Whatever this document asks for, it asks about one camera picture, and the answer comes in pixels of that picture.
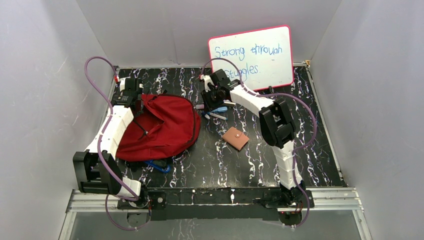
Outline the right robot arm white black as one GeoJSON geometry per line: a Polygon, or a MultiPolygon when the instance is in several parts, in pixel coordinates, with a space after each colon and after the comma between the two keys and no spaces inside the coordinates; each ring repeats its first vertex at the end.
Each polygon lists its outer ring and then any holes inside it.
{"type": "Polygon", "coordinates": [[[295,207],[302,199],[303,179],[294,160],[296,126],[287,103],[273,100],[249,89],[240,80],[230,80],[220,69],[210,75],[201,74],[201,92],[206,110],[218,108],[225,100],[241,105],[258,117],[263,140],[271,147],[279,168],[278,197],[263,197],[261,204],[295,207]]]}

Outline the light blue correction tape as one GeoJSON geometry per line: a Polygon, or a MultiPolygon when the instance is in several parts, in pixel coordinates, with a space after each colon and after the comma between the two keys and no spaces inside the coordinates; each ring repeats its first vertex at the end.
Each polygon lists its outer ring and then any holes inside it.
{"type": "Polygon", "coordinates": [[[228,111],[227,106],[221,106],[221,107],[218,107],[218,108],[212,110],[211,113],[218,114],[218,113],[225,113],[227,111],[228,111]]]}

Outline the red student backpack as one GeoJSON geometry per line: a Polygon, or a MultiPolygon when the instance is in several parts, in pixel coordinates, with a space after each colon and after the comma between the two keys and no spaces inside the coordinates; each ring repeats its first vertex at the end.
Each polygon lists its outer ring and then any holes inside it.
{"type": "Polygon", "coordinates": [[[167,159],[196,142],[201,118],[189,99],[172,94],[144,94],[141,99],[143,112],[125,130],[117,158],[127,162],[167,159]]]}

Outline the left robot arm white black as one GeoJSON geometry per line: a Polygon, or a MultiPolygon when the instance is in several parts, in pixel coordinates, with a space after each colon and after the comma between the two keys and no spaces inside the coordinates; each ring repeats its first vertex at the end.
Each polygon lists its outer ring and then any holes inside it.
{"type": "Polygon", "coordinates": [[[144,208],[149,203],[149,194],[141,189],[139,181],[124,177],[116,163],[120,142],[134,119],[133,111],[125,103],[112,105],[96,84],[91,79],[88,81],[106,100],[109,109],[92,142],[73,156],[78,188],[83,193],[115,195],[144,208]]]}

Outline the blue white marker pen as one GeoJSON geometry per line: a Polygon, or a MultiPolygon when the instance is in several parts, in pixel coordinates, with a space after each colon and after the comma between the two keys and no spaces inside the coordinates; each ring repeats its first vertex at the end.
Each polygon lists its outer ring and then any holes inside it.
{"type": "Polygon", "coordinates": [[[208,120],[211,117],[221,119],[221,120],[224,120],[224,121],[226,121],[228,119],[227,117],[224,117],[222,115],[219,115],[219,114],[216,114],[216,113],[213,113],[213,112],[202,112],[201,114],[208,120]]]}

